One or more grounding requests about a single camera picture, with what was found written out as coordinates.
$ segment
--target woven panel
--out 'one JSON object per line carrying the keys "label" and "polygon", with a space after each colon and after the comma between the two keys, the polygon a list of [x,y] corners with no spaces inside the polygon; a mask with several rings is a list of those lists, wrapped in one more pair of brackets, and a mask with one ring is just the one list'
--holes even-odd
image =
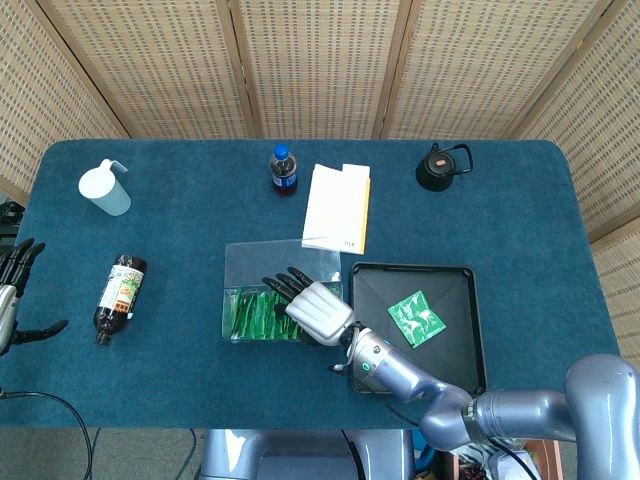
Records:
{"label": "woven panel", "polygon": [[371,138],[398,6],[240,1],[265,135]]}
{"label": "woven panel", "polygon": [[615,243],[594,251],[600,282],[623,356],[640,368],[640,221]]}
{"label": "woven panel", "polygon": [[134,136],[247,136],[214,0],[48,0]]}
{"label": "woven panel", "polygon": [[592,232],[640,203],[640,4],[628,2],[524,133],[571,165]]}
{"label": "woven panel", "polygon": [[387,136],[499,137],[595,4],[424,0]]}
{"label": "woven panel", "polygon": [[79,75],[25,2],[0,2],[0,177],[21,202],[52,143],[121,136]]}

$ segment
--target white paper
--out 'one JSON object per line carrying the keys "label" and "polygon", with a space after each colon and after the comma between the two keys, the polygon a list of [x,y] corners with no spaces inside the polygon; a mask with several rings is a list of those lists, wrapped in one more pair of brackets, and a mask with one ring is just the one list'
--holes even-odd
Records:
{"label": "white paper", "polygon": [[302,244],[364,253],[368,202],[369,167],[345,164],[340,171],[316,164]]}

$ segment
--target white plastic pitcher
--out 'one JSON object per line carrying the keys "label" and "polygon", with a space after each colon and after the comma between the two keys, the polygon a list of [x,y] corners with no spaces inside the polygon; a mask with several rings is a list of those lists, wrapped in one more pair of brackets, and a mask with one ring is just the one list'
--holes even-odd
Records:
{"label": "white plastic pitcher", "polygon": [[105,158],[99,167],[85,172],[78,182],[78,190],[109,215],[118,216],[129,210],[131,198],[111,171],[111,166],[121,172],[127,168],[116,160]]}

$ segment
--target floor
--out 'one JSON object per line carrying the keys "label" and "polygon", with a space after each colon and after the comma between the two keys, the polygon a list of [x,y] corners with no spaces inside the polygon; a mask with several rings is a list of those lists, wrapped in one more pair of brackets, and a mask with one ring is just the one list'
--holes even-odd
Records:
{"label": "floor", "polygon": [[[204,430],[101,429],[95,443],[93,480],[193,480],[202,458]],[[89,429],[93,441],[96,429]],[[562,444],[565,480],[576,480],[575,446]],[[3,480],[80,480],[86,468],[84,440],[78,429],[0,429]]]}

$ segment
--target blue table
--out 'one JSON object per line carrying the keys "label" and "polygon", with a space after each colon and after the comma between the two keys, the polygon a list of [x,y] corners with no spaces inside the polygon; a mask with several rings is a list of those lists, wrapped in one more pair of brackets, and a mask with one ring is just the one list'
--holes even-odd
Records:
{"label": "blue table", "polygon": [[[299,238],[315,163],[371,166],[366,254],[354,261],[466,264],[476,274],[491,388],[561,388],[566,368],[617,352],[567,162],[544,141],[470,142],[476,167],[442,193],[420,188],[429,141],[292,141],[298,193],[270,186],[275,142],[80,140],[52,146],[20,230],[47,243],[19,308],[22,328],[67,329],[0,360],[7,390],[43,390],[89,425],[397,428],[398,419],[327,372],[339,348],[220,338],[226,243]],[[109,217],[77,190],[120,160],[132,197]],[[110,347],[93,343],[96,303],[117,253],[146,259],[136,316]],[[400,407],[419,417],[424,404]],[[54,402],[0,405],[0,422],[72,425]]]}

